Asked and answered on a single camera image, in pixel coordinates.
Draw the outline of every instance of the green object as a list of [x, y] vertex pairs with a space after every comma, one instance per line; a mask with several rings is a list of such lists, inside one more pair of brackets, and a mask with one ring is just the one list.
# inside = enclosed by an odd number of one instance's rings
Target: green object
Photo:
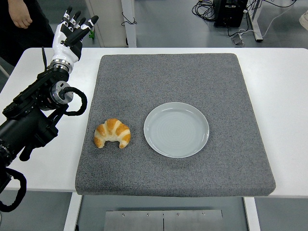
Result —
[[95, 38], [95, 32], [94, 30], [90, 30], [89, 38], [94, 39]]

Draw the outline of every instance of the table leg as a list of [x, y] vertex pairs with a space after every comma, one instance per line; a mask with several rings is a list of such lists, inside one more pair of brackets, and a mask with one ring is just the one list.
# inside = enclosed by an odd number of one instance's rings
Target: table leg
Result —
[[254, 197], [244, 197], [247, 225], [249, 231], [261, 231]]
[[[247, 5], [249, 6], [252, 2], [253, 0], [249, 0]], [[262, 0], [257, 0], [255, 4], [252, 5], [251, 9], [248, 11], [252, 30], [254, 31], [255, 40], [257, 42], [263, 41], [263, 37], [261, 35], [261, 31], [257, 22], [261, 13], [261, 9], [262, 9]]]
[[76, 192], [72, 193], [71, 202], [69, 204], [66, 221], [64, 225], [64, 231], [75, 231], [82, 195], [78, 195]]
[[[134, 22], [134, 0], [121, 0], [123, 15], [131, 22]], [[137, 39], [136, 39], [136, 25], [130, 25], [129, 23], [125, 23], [125, 30], [127, 36], [128, 47], [137, 47]]]

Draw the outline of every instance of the stainless steel panel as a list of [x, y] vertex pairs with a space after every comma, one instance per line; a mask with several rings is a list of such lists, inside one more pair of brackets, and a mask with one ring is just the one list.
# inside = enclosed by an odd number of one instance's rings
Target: stainless steel panel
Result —
[[164, 211], [164, 231], [223, 231], [221, 210]]
[[107, 211], [104, 231], [224, 231], [221, 210]]
[[107, 211], [104, 231], [163, 231], [162, 211]]

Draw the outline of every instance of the gray floor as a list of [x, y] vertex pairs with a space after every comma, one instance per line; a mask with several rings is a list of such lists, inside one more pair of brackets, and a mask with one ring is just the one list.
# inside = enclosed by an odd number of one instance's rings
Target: gray floor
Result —
[[[286, 2], [275, 0], [274, 3]], [[39, 1], [55, 29], [63, 15], [63, 5], [71, 4], [88, 18], [84, 0]], [[138, 47], [234, 47], [225, 28], [214, 28], [191, 12], [197, 0], [135, 0]], [[286, 9], [263, 3], [259, 18], [264, 34], [271, 20]], [[246, 47], [291, 47], [308, 49], [308, 31], [298, 22], [308, 10], [308, 1], [298, 0], [293, 8], [277, 18], [262, 42], [255, 42], [252, 32], [243, 34]], [[240, 28], [247, 28], [242, 21]], [[238, 28], [231, 28], [234, 33]], [[98, 47], [96, 40], [85, 38], [84, 47]], [[10, 74], [13, 67], [0, 59]], [[0, 90], [6, 78], [0, 72]], [[14, 192], [5, 191], [0, 199], [6, 204]], [[61, 230], [68, 209], [70, 193], [28, 192], [15, 212], [2, 214], [0, 230]], [[257, 198], [256, 205], [262, 231], [306, 231], [308, 227], [307, 199]], [[80, 230], [103, 230], [107, 210], [157, 209], [222, 209], [227, 223], [234, 229], [247, 230], [243, 201], [240, 198], [140, 198], [116, 196], [85, 196], [79, 215]]]

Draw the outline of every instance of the plate rim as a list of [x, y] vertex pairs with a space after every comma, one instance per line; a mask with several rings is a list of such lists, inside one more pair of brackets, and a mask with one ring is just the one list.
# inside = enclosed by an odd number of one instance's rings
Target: plate rim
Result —
[[[154, 145], [151, 145], [151, 142], [149, 141], [149, 137], [146, 136], [146, 123], [148, 122], [149, 117], [150, 117], [150, 115], [153, 113], [153, 111], [157, 110], [159, 107], [162, 107], [163, 105], [172, 104], [172, 103], [174, 103], [174, 104], [179, 104], [179, 105], [180, 105], [180, 104], [182, 104], [182, 105], [184, 104], [184, 105], [186, 105], [186, 106], [188, 106], [188, 107], [194, 108], [194, 109], [195, 109], [196, 111], [198, 111], [198, 113], [204, 118], [204, 120], [205, 120], [205, 122], [206, 122], [206, 124], [207, 124], [207, 126], [208, 126], [208, 135], [207, 135], [206, 141], [205, 141], [204, 145], [203, 145], [198, 151], [196, 151], [195, 153], [192, 153], [192, 154], [186, 155], [186, 156], [180, 156], [180, 157], [166, 155], [164, 152], [161, 152], [161, 151], [159, 151], [157, 148], [155, 148]], [[209, 124], [208, 124], [208, 121], [207, 121], [205, 115], [204, 115], [198, 108], [196, 108], [196, 107], [194, 107], [194, 106], [192, 106], [192, 105], [190, 105], [190, 104], [188, 104], [188, 103], [183, 103], [183, 102], [168, 102], [168, 103], [163, 103], [163, 104], [161, 104], [161, 105], [158, 105], [158, 106], [155, 107], [153, 110], [151, 110], [151, 112], [147, 115], [147, 117], [146, 117], [146, 119], [145, 119], [145, 121], [144, 121], [144, 124], [143, 124], [143, 135], [144, 135], [144, 137], [145, 137], [147, 143], [150, 145], [150, 147], [151, 147], [154, 151], [156, 151], [157, 153], [159, 153], [159, 154], [161, 154], [161, 155], [163, 155], [163, 156], [169, 157], [169, 158], [176, 158], [176, 159], [179, 159], [179, 158], [186, 158], [186, 157], [189, 157], [189, 156], [192, 156], [192, 155], [197, 154], [197, 153], [200, 152], [200, 151], [204, 148], [204, 146], [206, 145], [206, 143], [207, 143], [207, 141], [208, 141], [208, 138], [209, 138], [209, 134], [210, 134], [210, 126], [209, 126]]]

